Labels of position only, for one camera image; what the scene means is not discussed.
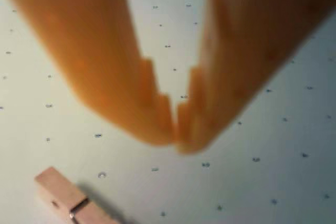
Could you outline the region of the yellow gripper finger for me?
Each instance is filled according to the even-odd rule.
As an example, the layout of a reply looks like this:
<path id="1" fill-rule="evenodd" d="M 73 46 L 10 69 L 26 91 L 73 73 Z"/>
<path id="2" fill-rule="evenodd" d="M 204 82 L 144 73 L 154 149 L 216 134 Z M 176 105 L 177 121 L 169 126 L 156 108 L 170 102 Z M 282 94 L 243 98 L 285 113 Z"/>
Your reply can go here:
<path id="1" fill-rule="evenodd" d="M 170 102 L 140 54 L 127 0 L 13 1 L 85 106 L 142 142 L 174 142 Z"/>
<path id="2" fill-rule="evenodd" d="M 204 150 L 335 9 L 335 0 L 206 0 L 199 65 L 177 107 L 177 150 Z"/>

